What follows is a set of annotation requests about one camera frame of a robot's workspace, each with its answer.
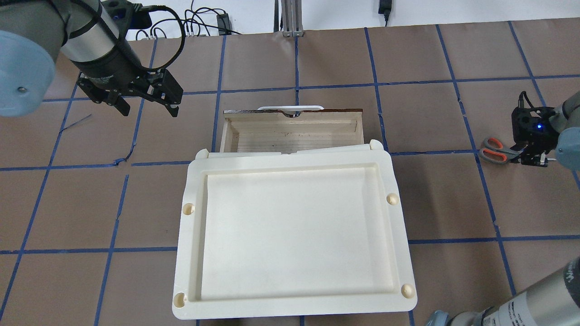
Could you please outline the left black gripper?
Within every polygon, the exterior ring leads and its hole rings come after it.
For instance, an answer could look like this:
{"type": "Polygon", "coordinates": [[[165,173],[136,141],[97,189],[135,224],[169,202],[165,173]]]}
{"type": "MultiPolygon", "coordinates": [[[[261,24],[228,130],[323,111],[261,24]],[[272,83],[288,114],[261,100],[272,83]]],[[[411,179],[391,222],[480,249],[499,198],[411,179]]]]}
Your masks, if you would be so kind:
{"type": "Polygon", "coordinates": [[[178,117],[183,88],[168,69],[145,68],[133,53],[109,53],[76,66],[81,72],[77,85],[93,103],[105,103],[128,117],[131,106],[123,96],[139,96],[164,105],[172,117],[178,117]]]}

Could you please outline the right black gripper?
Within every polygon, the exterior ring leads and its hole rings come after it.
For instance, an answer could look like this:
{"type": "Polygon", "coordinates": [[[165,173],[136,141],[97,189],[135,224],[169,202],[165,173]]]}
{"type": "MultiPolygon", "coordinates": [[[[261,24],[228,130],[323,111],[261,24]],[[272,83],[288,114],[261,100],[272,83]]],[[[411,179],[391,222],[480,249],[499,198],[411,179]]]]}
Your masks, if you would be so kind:
{"type": "Polygon", "coordinates": [[[541,116],[544,131],[539,135],[539,138],[526,145],[522,153],[524,157],[539,156],[542,153],[548,155],[556,147],[558,133],[551,126],[550,121],[556,115],[555,109],[538,108],[538,115],[541,116]]]}

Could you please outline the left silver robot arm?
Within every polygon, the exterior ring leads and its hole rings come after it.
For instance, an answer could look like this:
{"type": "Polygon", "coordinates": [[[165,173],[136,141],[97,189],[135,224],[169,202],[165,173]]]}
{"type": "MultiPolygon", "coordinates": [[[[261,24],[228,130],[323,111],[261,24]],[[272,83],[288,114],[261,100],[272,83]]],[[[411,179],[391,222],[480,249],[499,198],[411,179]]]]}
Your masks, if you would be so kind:
{"type": "Polygon", "coordinates": [[[152,28],[150,14],[177,13],[165,5],[143,6],[129,0],[3,0],[0,7],[2,117],[36,110],[56,74],[63,54],[79,69],[77,85],[93,103],[131,110],[127,96],[163,105],[176,117],[183,89],[168,71],[182,53],[159,67],[141,63],[129,45],[129,30],[152,28]]]}

